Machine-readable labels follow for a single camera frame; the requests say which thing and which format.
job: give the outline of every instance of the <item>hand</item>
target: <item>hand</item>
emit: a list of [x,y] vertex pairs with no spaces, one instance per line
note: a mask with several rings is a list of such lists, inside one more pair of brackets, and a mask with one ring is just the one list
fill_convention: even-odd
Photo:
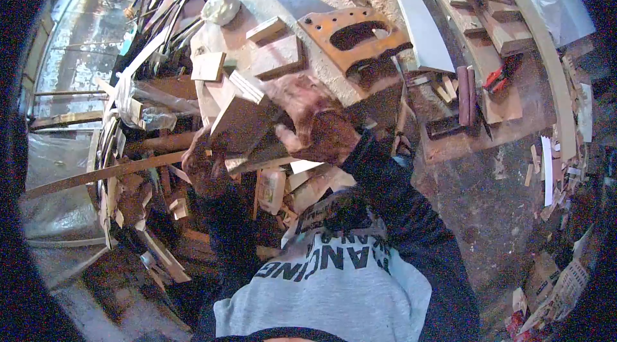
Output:
[[225,140],[221,135],[218,146],[213,146],[212,155],[208,149],[210,127],[203,127],[195,134],[191,146],[182,155],[182,170],[191,181],[198,195],[209,198],[220,197],[232,183],[225,167]]
[[293,157],[341,165],[360,141],[341,103],[318,79],[286,75],[266,83],[265,91],[294,122],[296,134],[276,126],[276,137]]

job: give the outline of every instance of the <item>gray t-shirt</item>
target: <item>gray t-shirt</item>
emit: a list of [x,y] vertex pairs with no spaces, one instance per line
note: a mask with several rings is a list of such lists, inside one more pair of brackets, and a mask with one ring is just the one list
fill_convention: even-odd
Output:
[[323,219],[313,213],[290,228],[282,254],[215,303],[217,338],[306,327],[348,342],[418,340],[431,285],[386,244],[381,219],[346,232],[326,230]]

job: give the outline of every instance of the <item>hole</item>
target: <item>hole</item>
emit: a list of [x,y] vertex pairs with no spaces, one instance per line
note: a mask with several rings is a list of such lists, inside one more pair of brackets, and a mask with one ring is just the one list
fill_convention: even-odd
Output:
[[383,22],[359,22],[337,30],[330,37],[330,43],[334,45],[336,49],[342,51],[351,50],[363,41],[377,39],[373,33],[373,29],[385,30],[388,34],[390,33],[390,29]]

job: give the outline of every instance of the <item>red tool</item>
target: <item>red tool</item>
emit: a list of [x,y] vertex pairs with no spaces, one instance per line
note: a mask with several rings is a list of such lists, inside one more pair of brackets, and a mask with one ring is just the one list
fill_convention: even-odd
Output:
[[514,74],[518,66],[521,64],[522,58],[522,53],[506,57],[504,59],[504,64],[498,70],[489,74],[482,87],[489,93],[503,91],[509,83],[510,76]]

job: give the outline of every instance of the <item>black sleeve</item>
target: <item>black sleeve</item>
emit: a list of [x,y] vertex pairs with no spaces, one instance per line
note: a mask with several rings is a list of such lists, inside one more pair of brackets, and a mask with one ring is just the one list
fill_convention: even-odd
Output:
[[231,298],[236,291],[249,284],[262,265],[257,257],[255,225],[249,219],[246,198],[238,188],[230,184],[225,194],[218,199],[201,197],[192,188],[188,191],[189,206],[197,225],[206,229],[210,235],[210,246],[217,256],[221,285],[217,295],[206,299],[191,341],[203,342],[215,338],[215,302]]
[[478,307],[456,238],[412,187],[412,171],[384,153],[370,131],[341,168],[366,191],[386,223],[390,244],[433,288],[420,340],[478,340]]

